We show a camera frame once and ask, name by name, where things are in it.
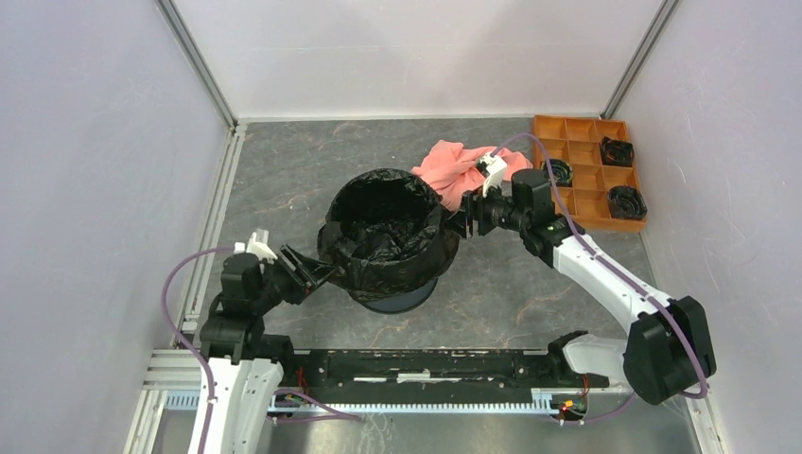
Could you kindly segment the black plastic trash bag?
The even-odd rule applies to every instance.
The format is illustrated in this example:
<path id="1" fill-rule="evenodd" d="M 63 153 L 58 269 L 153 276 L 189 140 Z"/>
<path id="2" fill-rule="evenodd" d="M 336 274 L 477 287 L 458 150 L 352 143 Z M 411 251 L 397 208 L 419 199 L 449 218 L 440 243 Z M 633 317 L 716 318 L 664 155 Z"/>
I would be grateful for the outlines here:
<path id="1" fill-rule="evenodd" d="M 319 258 L 335 268 L 330 281 L 358 303 L 410 294 L 452 265 L 460 236 L 445 225 L 440 196 L 420 177 L 379 168 L 345 184 L 318 232 Z"/>

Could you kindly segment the dark blue trash bin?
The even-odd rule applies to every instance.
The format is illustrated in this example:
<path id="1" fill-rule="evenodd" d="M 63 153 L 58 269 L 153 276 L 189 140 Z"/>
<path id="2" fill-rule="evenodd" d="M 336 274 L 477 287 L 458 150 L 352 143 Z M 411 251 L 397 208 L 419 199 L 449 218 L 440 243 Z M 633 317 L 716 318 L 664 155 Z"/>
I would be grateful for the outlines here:
<path id="1" fill-rule="evenodd" d="M 371 302 L 360 302 L 370 311 L 384 315 L 397 315 L 409 312 L 426 302 L 438 284 L 438 279 L 432 279 L 420 288 L 408 293 L 395 295 Z"/>

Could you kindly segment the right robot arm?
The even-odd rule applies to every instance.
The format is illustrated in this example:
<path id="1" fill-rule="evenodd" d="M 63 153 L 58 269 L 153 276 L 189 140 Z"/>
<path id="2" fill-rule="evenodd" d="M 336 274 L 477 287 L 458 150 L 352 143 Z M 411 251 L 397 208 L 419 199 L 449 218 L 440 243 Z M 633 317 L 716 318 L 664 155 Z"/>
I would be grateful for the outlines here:
<path id="1" fill-rule="evenodd" d="M 559 192 L 544 173 L 514 173 L 506 195 L 493 176 L 461 197 L 459 232 L 485 236 L 495 229 L 519 235 L 525 249 L 591 295 L 624 330 L 623 340 L 576 334 L 546 361 L 549 379 L 569 386 L 583 374 L 627 384 L 657 405 L 676 395 L 706 397 L 717 365 L 702 305 L 674 298 L 626 270 L 581 226 L 559 212 Z"/>

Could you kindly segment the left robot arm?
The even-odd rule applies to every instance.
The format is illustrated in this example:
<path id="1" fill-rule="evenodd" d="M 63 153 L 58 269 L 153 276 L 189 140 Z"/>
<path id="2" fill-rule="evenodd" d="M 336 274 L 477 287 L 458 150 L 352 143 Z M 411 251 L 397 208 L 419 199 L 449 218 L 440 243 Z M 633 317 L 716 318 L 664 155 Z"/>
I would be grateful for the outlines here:
<path id="1" fill-rule="evenodd" d="M 201 395 L 189 450 L 253 453 L 279 386 L 297 373 L 291 341 L 268 335 L 265 315 L 298 305 L 324 285 L 335 267 L 266 243 L 239 242 L 223 262 L 221 291 L 200 329 Z"/>

